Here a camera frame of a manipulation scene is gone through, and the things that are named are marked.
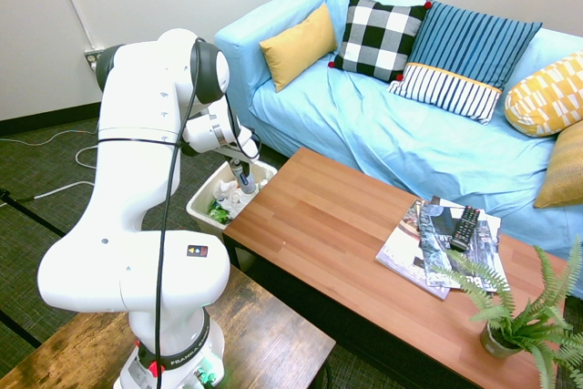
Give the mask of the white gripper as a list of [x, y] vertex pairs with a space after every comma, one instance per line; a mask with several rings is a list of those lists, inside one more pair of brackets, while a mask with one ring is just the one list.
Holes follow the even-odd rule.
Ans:
[[254, 183], [255, 178], [251, 173], [250, 163], [257, 161], [260, 153], [257, 144], [252, 139], [253, 132], [240, 126], [237, 134], [230, 128], [225, 129], [224, 134], [225, 140], [214, 151], [226, 157], [227, 160], [230, 159], [230, 169], [234, 176], [241, 174], [244, 183]]

